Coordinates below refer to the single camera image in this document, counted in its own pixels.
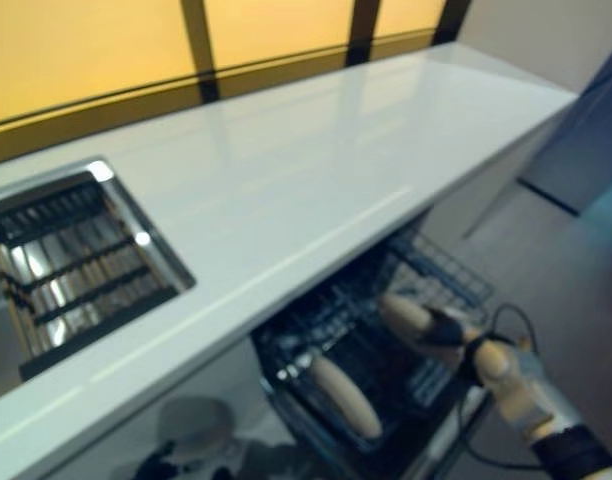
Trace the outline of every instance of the floor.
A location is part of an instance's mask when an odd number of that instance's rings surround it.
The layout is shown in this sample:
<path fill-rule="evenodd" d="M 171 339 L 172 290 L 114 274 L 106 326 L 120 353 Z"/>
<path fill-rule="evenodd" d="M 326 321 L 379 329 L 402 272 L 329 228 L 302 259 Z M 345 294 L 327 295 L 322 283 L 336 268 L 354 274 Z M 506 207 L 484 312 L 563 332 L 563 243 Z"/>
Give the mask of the floor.
<path fill-rule="evenodd" d="M 495 285 L 497 300 L 512 301 L 529 314 L 551 378 L 612 449 L 612 189 L 573 217 L 514 185 L 452 253 Z M 507 325 L 509 333 L 519 332 L 511 319 Z M 535 462 L 496 412 L 473 445 L 496 459 Z M 448 476 L 500 478 L 548 477 L 503 472 L 465 454 Z"/>

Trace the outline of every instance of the dishwasher rack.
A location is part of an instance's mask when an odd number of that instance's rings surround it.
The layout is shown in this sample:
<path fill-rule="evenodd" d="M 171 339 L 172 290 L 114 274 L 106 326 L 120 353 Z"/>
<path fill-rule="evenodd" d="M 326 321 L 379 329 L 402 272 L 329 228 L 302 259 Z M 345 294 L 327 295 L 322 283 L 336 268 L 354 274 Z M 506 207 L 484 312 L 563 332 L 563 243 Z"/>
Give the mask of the dishwasher rack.
<path fill-rule="evenodd" d="M 346 455 L 361 454 L 351 464 L 384 451 L 406 450 L 406 461 L 414 458 L 414 450 L 423 447 L 433 425 L 463 393 L 443 364 L 410 350 L 383 324 L 376 300 L 385 292 L 459 308 L 484 323 L 484 303 L 493 290 L 421 235 L 415 222 L 289 304 L 253 335 L 271 397 L 288 394 L 302 415 L 315 418 L 312 434 L 324 439 L 322 448 L 332 444 Z M 304 362 L 308 352 L 320 352 L 357 385 L 381 421 L 379 438 L 362 438 L 349 428 L 310 375 Z M 419 438 L 408 438 L 407 431 L 419 432 Z M 366 472 L 373 467 L 376 478 L 388 478 L 379 470 L 385 465 L 366 465 Z M 372 478 L 366 472 L 365 478 Z"/>

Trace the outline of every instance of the stainless steel sink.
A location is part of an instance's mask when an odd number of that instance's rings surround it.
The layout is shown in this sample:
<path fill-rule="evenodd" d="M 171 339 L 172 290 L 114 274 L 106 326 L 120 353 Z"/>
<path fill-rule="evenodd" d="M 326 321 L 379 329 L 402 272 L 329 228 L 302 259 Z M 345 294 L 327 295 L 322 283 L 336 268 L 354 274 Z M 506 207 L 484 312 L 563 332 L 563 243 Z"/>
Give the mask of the stainless steel sink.
<path fill-rule="evenodd" d="M 0 396 L 192 287 L 110 166 L 0 190 Z"/>

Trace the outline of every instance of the wire rack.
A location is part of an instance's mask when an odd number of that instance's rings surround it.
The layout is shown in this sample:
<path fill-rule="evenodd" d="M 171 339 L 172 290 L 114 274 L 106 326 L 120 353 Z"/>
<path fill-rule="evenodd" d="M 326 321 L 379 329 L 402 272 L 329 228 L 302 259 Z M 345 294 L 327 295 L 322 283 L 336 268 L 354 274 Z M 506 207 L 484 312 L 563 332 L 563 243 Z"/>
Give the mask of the wire rack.
<path fill-rule="evenodd" d="M 258 329 L 254 339 L 268 376 L 286 386 L 338 437 L 362 451 L 379 448 L 401 422 L 433 413 L 451 373 L 408 349 L 384 326 L 376 299 L 386 291 L 452 306 L 484 322 L 492 288 L 408 226 L 370 249 Z M 362 390 L 384 434 L 366 440 L 346 425 L 300 365 L 322 352 Z"/>
<path fill-rule="evenodd" d="M 0 212 L 0 285 L 22 378 L 177 293 L 92 181 Z"/>

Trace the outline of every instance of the metal basket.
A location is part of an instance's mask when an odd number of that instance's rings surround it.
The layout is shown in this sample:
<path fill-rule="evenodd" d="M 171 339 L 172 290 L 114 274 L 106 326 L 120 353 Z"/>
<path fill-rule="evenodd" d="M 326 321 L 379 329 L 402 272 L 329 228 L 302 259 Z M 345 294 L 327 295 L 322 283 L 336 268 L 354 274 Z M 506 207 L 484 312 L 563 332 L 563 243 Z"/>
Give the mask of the metal basket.
<path fill-rule="evenodd" d="M 482 305 L 493 290 L 416 226 L 408 226 L 290 304 L 254 335 L 267 375 L 361 451 L 383 446 L 405 419 L 432 416 L 435 407 L 446 403 L 442 395 L 452 380 L 442 364 L 411 351 L 384 326 L 376 300 L 386 291 L 459 308 L 484 322 Z M 314 350 L 362 390 L 382 422 L 381 438 L 366 440 L 346 427 L 301 365 L 304 352 Z"/>

